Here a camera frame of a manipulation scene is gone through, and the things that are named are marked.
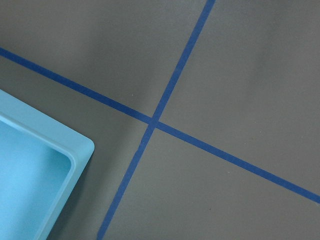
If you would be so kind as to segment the light blue plastic bin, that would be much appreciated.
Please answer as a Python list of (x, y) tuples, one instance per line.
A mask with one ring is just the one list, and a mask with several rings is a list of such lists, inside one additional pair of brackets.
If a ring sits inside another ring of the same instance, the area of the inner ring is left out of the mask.
[(0, 93), (0, 237), (45, 240), (95, 149), (93, 141)]

